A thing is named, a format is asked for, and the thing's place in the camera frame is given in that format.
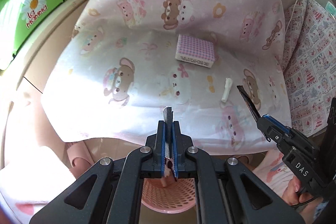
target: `small box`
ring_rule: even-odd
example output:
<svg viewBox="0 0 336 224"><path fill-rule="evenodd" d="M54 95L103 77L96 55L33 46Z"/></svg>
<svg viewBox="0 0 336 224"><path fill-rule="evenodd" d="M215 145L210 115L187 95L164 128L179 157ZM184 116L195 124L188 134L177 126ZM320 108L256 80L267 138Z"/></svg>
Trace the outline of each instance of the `small box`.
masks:
<svg viewBox="0 0 336 224"><path fill-rule="evenodd" d="M211 68L216 60L213 43L179 35L175 59Z"/></svg>

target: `bear print fabric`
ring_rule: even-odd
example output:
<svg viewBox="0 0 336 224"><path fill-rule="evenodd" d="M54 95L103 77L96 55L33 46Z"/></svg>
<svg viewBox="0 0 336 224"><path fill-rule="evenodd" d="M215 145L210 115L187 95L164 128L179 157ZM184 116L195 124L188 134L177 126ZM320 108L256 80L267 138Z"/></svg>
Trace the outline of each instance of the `bear print fabric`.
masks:
<svg viewBox="0 0 336 224"><path fill-rule="evenodd" d="M286 25L292 11L285 12ZM327 126L336 96L336 22L315 0L296 4L281 66L292 126L309 137Z"/></svg>
<svg viewBox="0 0 336 224"><path fill-rule="evenodd" d="M281 0L89 0L42 96L65 142L144 144L172 106L183 134L211 154L269 150L238 90L261 114L291 124L281 70ZM179 34L210 41L211 69L175 60Z"/></svg>

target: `pink laundry basket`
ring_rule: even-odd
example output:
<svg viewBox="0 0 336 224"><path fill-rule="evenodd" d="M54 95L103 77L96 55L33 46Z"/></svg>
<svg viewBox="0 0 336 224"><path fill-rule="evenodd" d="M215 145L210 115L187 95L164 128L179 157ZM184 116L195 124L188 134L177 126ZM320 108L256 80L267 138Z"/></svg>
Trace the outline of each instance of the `pink laundry basket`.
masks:
<svg viewBox="0 0 336 224"><path fill-rule="evenodd" d="M159 213L177 214L195 206L194 179L178 179L163 187L160 179L145 179L142 204Z"/></svg>

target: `pink fabric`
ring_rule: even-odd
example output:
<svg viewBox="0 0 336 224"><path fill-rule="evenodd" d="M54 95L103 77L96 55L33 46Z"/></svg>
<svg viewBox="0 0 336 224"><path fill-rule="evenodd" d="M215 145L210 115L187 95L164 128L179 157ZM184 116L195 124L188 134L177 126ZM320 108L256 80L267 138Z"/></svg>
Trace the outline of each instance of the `pink fabric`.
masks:
<svg viewBox="0 0 336 224"><path fill-rule="evenodd" d="M282 162L282 157L283 154L278 149L270 150L261 164L253 170L253 173L280 197L294 175Z"/></svg>
<svg viewBox="0 0 336 224"><path fill-rule="evenodd" d="M211 154L274 148L236 88L221 102L226 78L244 86L261 114L291 124L278 69L281 0L89 0L75 30L42 96L66 142L111 137L144 144L169 105L183 134ZM214 45L211 68L175 59L180 34ZM92 35L97 43L88 48Z"/></svg>

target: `cartoon bunny print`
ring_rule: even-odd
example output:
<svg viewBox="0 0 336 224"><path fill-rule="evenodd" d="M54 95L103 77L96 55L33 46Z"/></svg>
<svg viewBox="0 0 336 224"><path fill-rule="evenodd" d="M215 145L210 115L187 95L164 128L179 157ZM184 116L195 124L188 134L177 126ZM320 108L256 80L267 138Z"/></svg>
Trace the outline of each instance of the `cartoon bunny print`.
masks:
<svg viewBox="0 0 336 224"><path fill-rule="evenodd" d="M178 105L184 105L191 99L189 74L182 63L172 68L168 75L168 81L163 81L160 85L163 86L163 91L159 97L168 96Z"/></svg>
<svg viewBox="0 0 336 224"><path fill-rule="evenodd" d="M236 109L232 105L224 105L222 103L220 103L220 109L222 117L215 131L222 138L229 139L230 146L237 150L242 146L245 136L244 130L240 126Z"/></svg>
<svg viewBox="0 0 336 224"><path fill-rule="evenodd" d="M104 38L104 31L102 27L98 27L97 31L95 31L92 35L89 35L85 43L82 47L81 54L87 54L91 52L99 42L101 42Z"/></svg>
<svg viewBox="0 0 336 224"><path fill-rule="evenodd" d="M118 0L117 6L128 27L139 25L147 13L144 9L145 2L143 0Z"/></svg>
<svg viewBox="0 0 336 224"><path fill-rule="evenodd" d="M251 12L245 16L239 35L240 42L251 42L259 34L264 17L265 14L260 12Z"/></svg>
<svg viewBox="0 0 336 224"><path fill-rule="evenodd" d="M179 23L186 25L191 21L194 21L193 16L193 4L192 0L181 0L181 4L177 7L179 10L179 15L177 20Z"/></svg>
<svg viewBox="0 0 336 224"><path fill-rule="evenodd" d="M85 22L81 22L81 21L77 22L73 31L72 31L72 36L71 37L74 38L76 35L78 35L79 32L83 30L85 25L86 25Z"/></svg>
<svg viewBox="0 0 336 224"><path fill-rule="evenodd" d="M269 76L268 78L269 78L269 87L270 87L270 90L272 91L272 101L273 101L274 106L277 107L280 104L280 96L275 87L273 77Z"/></svg>

